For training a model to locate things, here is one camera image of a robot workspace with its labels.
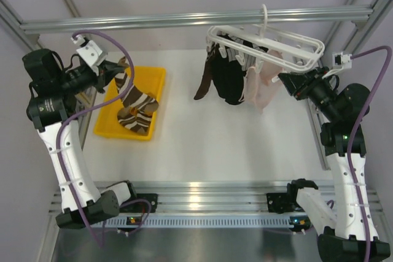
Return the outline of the brown white striped sock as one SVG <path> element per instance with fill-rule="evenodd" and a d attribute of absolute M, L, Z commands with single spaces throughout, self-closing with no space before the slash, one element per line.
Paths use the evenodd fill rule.
<path fill-rule="evenodd" d="M 129 84 L 130 77 L 126 72 L 119 73 L 115 76 L 115 85 L 118 93 L 122 93 Z M 121 99 L 123 109 L 129 110 L 131 107 L 137 108 L 147 114 L 154 113 L 158 107 L 158 101 L 152 94 L 146 94 L 140 91 L 135 85 L 132 86 Z"/>

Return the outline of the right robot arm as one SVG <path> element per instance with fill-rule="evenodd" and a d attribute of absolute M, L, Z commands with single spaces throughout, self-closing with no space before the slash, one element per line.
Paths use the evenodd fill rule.
<path fill-rule="evenodd" d="M 310 100 L 327 119 L 320 139 L 334 182 L 333 207 L 323 200 L 311 180 L 293 180 L 287 186 L 287 205 L 304 210 L 317 233 L 322 261 L 383 261 L 389 243 L 380 240 L 374 226 L 365 183 L 366 145 L 360 123 L 369 111 L 367 87 L 351 83 L 341 92 L 330 84 L 325 68 L 306 73 L 280 73 L 280 81 L 296 100 Z"/>

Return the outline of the pink sheer sock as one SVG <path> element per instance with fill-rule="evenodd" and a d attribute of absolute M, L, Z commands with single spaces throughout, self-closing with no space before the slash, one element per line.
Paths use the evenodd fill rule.
<path fill-rule="evenodd" d="M 259 112 L 271 102 L 282 83 L 274 78 L 282 72 L 282 67 L 269 61 L 258 61 L 246 71 L 244 101 L 252 104 Z"/>

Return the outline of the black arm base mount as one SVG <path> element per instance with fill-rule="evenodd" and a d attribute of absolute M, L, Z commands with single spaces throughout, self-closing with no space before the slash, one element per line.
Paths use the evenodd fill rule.
<path fill-rule="evenodd" d="M 266 197 L 269 213 L 283 214 L 295 211 L 294 202 L 287 193 L 267 193 Z"/>

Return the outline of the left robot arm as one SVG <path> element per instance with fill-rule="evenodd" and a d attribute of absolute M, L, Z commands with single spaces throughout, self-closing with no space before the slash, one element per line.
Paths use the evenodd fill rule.
<path fill-rule="evenodd" d="M 62 67 L 58 54 L 44 48 L 26 54 L 23 65 L 32 81 L 26 114 L 46 146 L 61 193 L 59 228 L 80 229 L 116 217 L 120 207 L 132 211 L 139 203 L 129 181 L 99 191 L 82 153 L 76 94 L 94 87 L 103 91 L 123 66 L 104 60 L 98 72 L 84 61 L 74 69 Z"/>

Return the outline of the white plastic clip hanger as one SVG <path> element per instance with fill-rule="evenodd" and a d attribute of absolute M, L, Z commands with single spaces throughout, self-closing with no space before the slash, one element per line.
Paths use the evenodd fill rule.
<path fill-rule="evenodd" d="M 206 36 L 208 43 L 217 44 L 223 58 L 227 57 L 226 48 L 233 49 L 235 51 L 235 59 L 240 65 L 244 65 L 246 55 L 253 56 L 257 72 L 262 70 L 265 61 L 275 64 L 287 72 L 304 73 L 312 70 L 324 54 L 324 43 L 318 39 L 269 26 L 266 5 L 262 6 L 261 12 L 263 13 L 262 24 L 256 26 L 259 29 L 258 33 L 249 33 L 244 29 L 228 25 L 212 26 L 208 29 Z M 282 55 L 285 54 L 298 58 L 303 61 L 303 64 L 295 64 L 253 47 L 226 39 L 220 36 L 220 33 L 231 35 L 259 47 L 276 50 Z"/>

